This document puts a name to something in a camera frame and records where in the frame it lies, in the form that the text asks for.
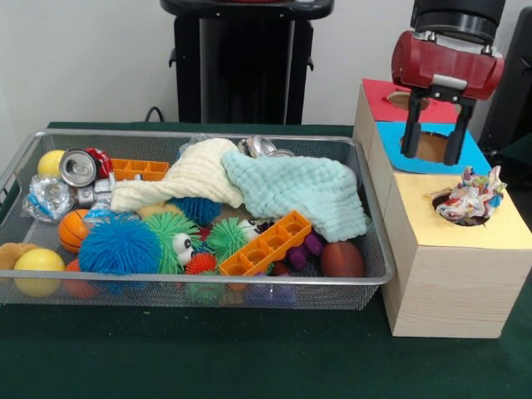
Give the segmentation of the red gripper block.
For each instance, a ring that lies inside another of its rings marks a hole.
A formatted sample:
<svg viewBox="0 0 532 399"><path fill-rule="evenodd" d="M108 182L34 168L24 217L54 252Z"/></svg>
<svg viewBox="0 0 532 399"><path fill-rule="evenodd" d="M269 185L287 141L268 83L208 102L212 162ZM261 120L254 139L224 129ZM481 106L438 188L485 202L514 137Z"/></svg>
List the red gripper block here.
<svg viewBox="0 0 532 399"><path fill-rule="evenodd" d="M434 41L421 33L404 32L392 53L392 80L395 84L427 89L443 86L470 99L461 99L460 113L449 134L443 156L444 165L456 165L476 100L487 100L498 86L505 59L498 52L485 54L481 45L437 35ZM419 118L423 90L412 90L408 102L406 128L401 143L405 157L415 157L421 136Z"/></svg>

